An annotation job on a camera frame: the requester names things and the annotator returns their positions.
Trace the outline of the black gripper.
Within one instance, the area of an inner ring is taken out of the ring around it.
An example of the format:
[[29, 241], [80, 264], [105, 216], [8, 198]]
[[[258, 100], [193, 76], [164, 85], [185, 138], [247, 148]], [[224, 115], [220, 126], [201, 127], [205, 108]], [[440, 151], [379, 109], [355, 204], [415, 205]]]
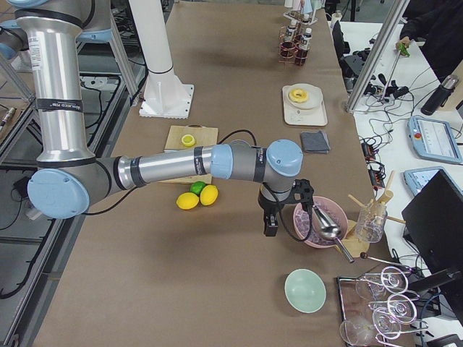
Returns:
[[277, 215], [280, 211], [280, 203], [276, 193], [266, 183], [260, 186], [258, 204], [264, 212], [264, 235], [275, 236], [279, 228]]

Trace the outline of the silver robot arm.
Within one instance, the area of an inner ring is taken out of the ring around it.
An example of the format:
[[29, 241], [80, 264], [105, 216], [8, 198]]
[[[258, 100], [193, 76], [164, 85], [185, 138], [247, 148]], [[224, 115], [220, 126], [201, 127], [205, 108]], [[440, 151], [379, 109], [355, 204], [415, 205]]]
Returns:
[[27, 185], [44, 215], [67, 219], [106, 197], [151, 182], [209, 174], [260, 184], [264, 233], [274, 236], [286, 204], [313, 205], [313, 188], [298, 177], [303, 154], [291, 140], [267, 148], [243, 143], [198, 146], [152, 156], [97, 158], [88, 148], [76, 42], [111, 37], [108, 1], [14, 1], [27, 36], [43, 151]]

